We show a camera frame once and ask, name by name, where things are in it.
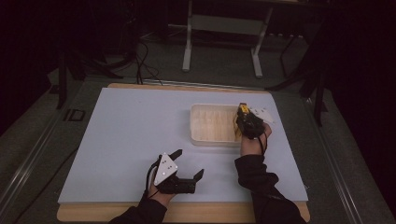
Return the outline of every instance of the white table leg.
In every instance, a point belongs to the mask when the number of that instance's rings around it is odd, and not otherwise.
[[[190,61],[191,61],[191,17],[192,17],[192,0],[189,1],[189,17],[187,18],[187,43],[184,50],[183,59],[183,72],[190,71]]]
[[[265,32],[267,30],[272,12],[273,12],[273,8],[272,7],[268,8],[265,21],[262,23],[262,29],[259,34],[259,41],[256,47],[251,49],[251,59],[253,61],[254,73],[257,78],[262,78],[262,67],[260,66],[259,51],[260,48],[262,47],[262,41],[264,40]]]

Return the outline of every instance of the wooden table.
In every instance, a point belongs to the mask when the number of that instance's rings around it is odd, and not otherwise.
[[[109,88],[135,88],[148,90],[262,92],[230,89],[209,89],[174,86],[150,86],[114,83]],[[136,203],[73,203],[61,204],[57,218],[61,221],[107,222],[125,212]],[[310,214],[306,202],[295,202],[305,221]],[[255,223],[252,203],[170,203],[163,222],[178,223]]]

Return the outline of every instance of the person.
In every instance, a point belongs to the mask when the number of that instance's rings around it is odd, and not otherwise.
[[[260,136],[261,141],[242,136],[241,156],[234,161],[238,183],[251,192],[256,223],[306,223],[295,203],[276,189],[275,184],[279,180],[277,175],[266,171],[263,153],[272,130],[266,123],[263,126],[265,132]],[[175,194],[160,193],[151,182],[148,193],[143,195],[139,205],[130,207],[119,217],[114,217],[109,224],[162,223],[167,206],[174,197]]]

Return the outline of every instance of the desk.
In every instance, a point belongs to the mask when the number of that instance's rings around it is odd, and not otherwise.
[[[109,88],[236,92],[235,90],[136,86],[125,84],[111,84]],[[111,218],[120,215],[131,205],[135,205],[135,203],[61,204],[57,218],[61,221],[109,221]],[[310,215],[306,203],[297,203],[297,206],[300,209],[302,217],[308,221]],[[171,203],[164,222],[252,223],[254,222],[254,216],[251,203]]]
[[[233,33],[241,35],[256,35],[258,37],[257,44],[250,50],[251,58],[253,61],[254,73],[257,78],[262,77],[262,68],[259,59],[259,51],[264,40],[265,33],[270,22],[274,5],[297,5],[308,6],[305,2],[298,0],[256,0],[252,2],[262,2],[268,5],[265,12],[263,21],[258,20],[243,20],[236,18],[216,17],[194,14],[192,12],[192,1],[189,0],[188,19],[187,19],[187,42],[184,52],[182,70],[185,72],[190,71],[191,63],[191,32],[192,30],[205,30],[213,32]]]

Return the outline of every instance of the clear plastic container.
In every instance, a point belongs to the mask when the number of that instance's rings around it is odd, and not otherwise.
[[[234,121],[237,110],[238,105],[193,105],[190,114],[192,143],[196,146],[240,147],[240,134]]]

